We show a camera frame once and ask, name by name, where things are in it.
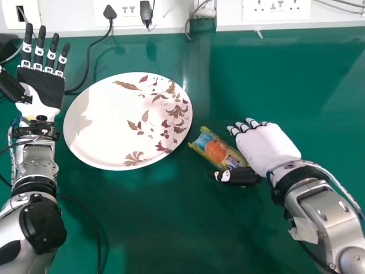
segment power plug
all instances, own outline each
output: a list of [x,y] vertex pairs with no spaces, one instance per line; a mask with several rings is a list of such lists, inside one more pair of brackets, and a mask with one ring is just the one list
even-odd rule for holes
[[103,14],[104,14],[105,18],[107,18],[107,19],[115,19],[116,18],[116,12],[112,8],[111,5],[106,6]]

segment silver metal arm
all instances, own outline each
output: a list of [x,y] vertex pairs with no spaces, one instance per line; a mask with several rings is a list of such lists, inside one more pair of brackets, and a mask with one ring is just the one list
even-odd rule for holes
[[[365,273],[365,238],[352,206],[324,180],[305,179],[294,184],[285,197],[292,217],[311,220],[318,230],[313,253],[341,274]],[[323,273],[327,270],[319,266]]]
[[16,149],[17,178],[0,212],[0,274],[48,273],[66,239],[56,200],[54,148],[55,142],[43,136]]

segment plate rim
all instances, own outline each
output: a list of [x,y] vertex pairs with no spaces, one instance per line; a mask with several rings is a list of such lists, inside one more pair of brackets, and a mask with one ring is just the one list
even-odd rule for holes
[[107,166],[107,165],[103,165],[103,164],[97,164],[93,161],[90,161],[88,160],[87,158],[85,158],[84,156],[82,156],[80,153],[78,153],[77,151],[75,150],[72,150],[71,149],[71,144],[69,144],[69,141],[67,140],[67,137],[66,137],[66,134],[64,133],[65,132],[65,126],[66,126],[66,117],[68,115],[68,111],[69,109],[72,107],[72,105],[77,101],[77,99],[84,93],[86,92],[90,87],[92,87],[93,85],[101,82],[101,81],[104,81],[104,80],[107,80],[109,78],[112,78],[112,77],[115,77],[115,76],[118,76],[118,75],[125,75],[125,74],[148,74],[148,75],[156,75],[158,77],[163,77],[165,79],[168,79],[168,80],[171,80],[170,78],[167,78],[165,76],[162,76],[162,75],[159,75],[159,74],[155,74],[155,73],[152,73],[152,72],[141,72],[141,71],[133,71],[133,72],[125,72],[125,73],[120,73],[120,74],[115,74],[115,75],[111,75],[109,77],[106,77],[102,80],[99,80],[95,83],[93,83],[92,85],[90,85],[89,87],[85,88],[82,92],[80,92],[78,94],[78,96],[71,102],[70,106],[68,107],[67,111],[66,111],[66,114],[64,116],[64,119],[63,119],[63,137],[64,137],[64,141],[66,142],[66,145],[68,147],[68,149],[72,152],[73,155],[75,155],[81,162],[85,163],[85,164],[88,164],[89,166],[91,167],[95,167],[95,168],[99,168],[99,169],[102,169],[102,170],[109,170],[109,171],[127,171],[127,170],[136,170],[138,168],[143,168],[143,167],[146,167],[146,166],[150,166],[151,164],[154,164],[154,163],[157,163],[158,161],[166,158],[167,156],[169,156],[171,153],[173,153],[178,147],[180,147],[183,143],[183,141],[185,140],[186,136],[188,136],[189,134],[189,131],[191,129],[191,126],[193,124],[193,117],[194,117],[194,112],[193,112],[193,104],[191,102],[191,99],[188,95],[188,93],[176,82],[174,82],[175,84],[177,84],[179,86],[179,88],[181,88],[183,90],[183,92],[185,92],[185,94],[188,96],[189,98],[189,102],[190,102],[190,105],[191,105],[191,112],[192,112],[192,117],[191,117],[191,122],[189,124],[189,127],[187,128],[187,130],[184,132],[184,136],[183,138],[181,139],[181,142],[180,144],[178,144],[173,150],[172,152],[170,152],[169,154],[165,154],[165,153],[161,153],[160,156],[158,157],[155,157],[149,161],[146,161],[145,163],[141,163],[141,164],[137,164],[135,166],[120,166],[120,167],[111,167],[111,166]]

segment orange fruit picture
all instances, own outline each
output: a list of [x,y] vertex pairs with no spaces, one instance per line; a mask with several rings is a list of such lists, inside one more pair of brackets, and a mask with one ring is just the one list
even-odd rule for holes
[[210,141],[205,146],[205,153],[215,162],[222,162],[227,155],[226,145],[219,141]]

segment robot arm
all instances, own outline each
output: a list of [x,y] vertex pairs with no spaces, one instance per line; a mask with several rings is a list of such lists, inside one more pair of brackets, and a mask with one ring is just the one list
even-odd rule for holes
[[64,97],[63,70],[70,48],[65,47],[53,71],[58,44],[55,34],[43,69],[46,28],[39,31],[31,65],[33,27],[27,24],[17,80],[0,67],[0,91],[22,113],[19,127],[9,129],[13,156],[11,198],[0,212],[0,274],[48,273],[51,262],[66,240],[56,190],[58,166],[54,162],[59,133],[54,119]]
[[[351,204],[330,185],[339,182],[317,164],[301,160],[301,153],[277,124],[247,118],[227,130],[251,168],[271,185],[275,204],[285,208],[293,238],[315,260],[323,273],[365,273],[363,213],[351,195]],[[228,182],[234,172],[216,172]],[[313,244],[310,251],[304,241]]]

